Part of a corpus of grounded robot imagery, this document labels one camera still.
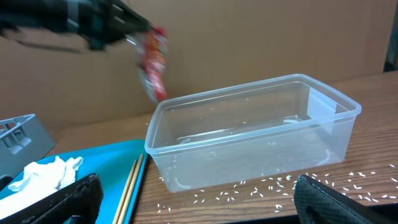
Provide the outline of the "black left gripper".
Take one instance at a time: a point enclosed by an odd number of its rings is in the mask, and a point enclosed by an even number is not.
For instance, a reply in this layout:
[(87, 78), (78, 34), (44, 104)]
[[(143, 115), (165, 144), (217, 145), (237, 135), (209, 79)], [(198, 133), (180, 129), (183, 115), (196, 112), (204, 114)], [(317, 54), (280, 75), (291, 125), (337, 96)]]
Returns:
[(150, 30), (150, 22), (120, 0), (66, 0), (67, 31), (82, 36), (90, 50), (104, 50), (126, 35)]

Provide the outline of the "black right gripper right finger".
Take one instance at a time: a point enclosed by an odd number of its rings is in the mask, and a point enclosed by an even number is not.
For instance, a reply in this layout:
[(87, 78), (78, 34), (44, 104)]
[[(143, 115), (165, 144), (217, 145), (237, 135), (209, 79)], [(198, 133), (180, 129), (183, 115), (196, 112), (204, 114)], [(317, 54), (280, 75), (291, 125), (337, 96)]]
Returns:
[(377, 213), (307, 175), (297, 179), (294, 204), (298, 218), (304, 224), (397, 223), (397, 217)]

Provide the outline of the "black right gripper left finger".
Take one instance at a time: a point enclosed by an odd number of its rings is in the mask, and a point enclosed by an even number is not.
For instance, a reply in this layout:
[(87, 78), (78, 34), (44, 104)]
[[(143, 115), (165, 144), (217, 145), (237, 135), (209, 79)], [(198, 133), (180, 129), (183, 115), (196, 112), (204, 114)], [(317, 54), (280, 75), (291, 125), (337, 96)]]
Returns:
[(98, 174), (89, 174), (33, 205), (1, 220), (1, 224), (94, 224), (103, 189)]

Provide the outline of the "white napkin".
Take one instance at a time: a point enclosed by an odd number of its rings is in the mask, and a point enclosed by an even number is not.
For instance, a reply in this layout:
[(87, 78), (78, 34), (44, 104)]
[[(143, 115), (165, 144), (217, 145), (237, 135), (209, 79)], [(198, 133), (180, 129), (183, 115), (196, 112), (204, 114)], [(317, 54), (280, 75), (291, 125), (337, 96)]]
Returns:
[(20, 192), (29, 187), (50, 187), (60, 190), (76, 180), (76, 172), (84, 162), (82, 157), (62, 160), (59, 156), (48, 164), (31, 162), (24, 167), (23, 178), (8, 186), (13, 192)]

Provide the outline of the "red snack wrapper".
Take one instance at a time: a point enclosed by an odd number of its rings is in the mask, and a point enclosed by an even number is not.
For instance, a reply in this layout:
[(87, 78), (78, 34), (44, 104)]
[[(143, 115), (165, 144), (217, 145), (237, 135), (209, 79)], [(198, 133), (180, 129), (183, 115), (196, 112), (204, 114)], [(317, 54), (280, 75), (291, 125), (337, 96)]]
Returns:
[(151, 27), (134, 38), (141, 82), (149, 99), (158, 104), (167, 99), (162, 79), (167, 66), (167, 33), (162, 27)]

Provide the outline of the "wooden chopstick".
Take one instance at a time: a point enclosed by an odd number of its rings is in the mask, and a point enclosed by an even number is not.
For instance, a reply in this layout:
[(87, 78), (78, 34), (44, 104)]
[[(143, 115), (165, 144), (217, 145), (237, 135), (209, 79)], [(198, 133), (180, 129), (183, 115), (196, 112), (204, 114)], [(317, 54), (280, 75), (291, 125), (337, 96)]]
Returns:
[(136, 184), (136, 180), (137, 180), (138, 173), (139, 173), (139, 171), (140, 171), (140, 169), (141, 169), (141, 165), (142, 165), (142, 162), (143, 162), (143, 158), (144, 158), (144, 155), (141, 154), (140, 157), (139, 157), (139, 159), (137, 160), (137, 167), (136, 167), (135, 175), (134, 175), (134, 178), (133, 178), (133, 181), (132, 181), (132, 186), (131, 186), (131, 189), (130, 189), (130, 193), (131, 193), (131, 194), (127, 197), (127, 209), (128, 209), (128, 206), (129, 206), (129, 203), (130, 203), (130, 200), (131, 200), (131, 196), (132, 196), (132, 192), (133, 192), (133, 190), (134, 190), (134, 186), (135, 186), (135, 184)]
[(135, 175), (136, 167), (137, 167), (137, 160), (134, 161), (131, 167), (112, 224), (120, 224), (124, 220), (124, 215), (127, 209), (127, 197), (131, 194), (130, 189), (132, 186), (132, 181)]

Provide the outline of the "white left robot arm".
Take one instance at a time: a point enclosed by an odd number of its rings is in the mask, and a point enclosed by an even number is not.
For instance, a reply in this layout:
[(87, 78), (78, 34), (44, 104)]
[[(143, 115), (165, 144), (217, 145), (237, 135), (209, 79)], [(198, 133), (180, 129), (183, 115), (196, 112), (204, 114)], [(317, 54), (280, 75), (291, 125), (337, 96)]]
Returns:
[(126, 35), (152, 28), (120, 0), (1, 0), (1, 35), (21, 27), (76, 34), (90, 50), (104, 50)]

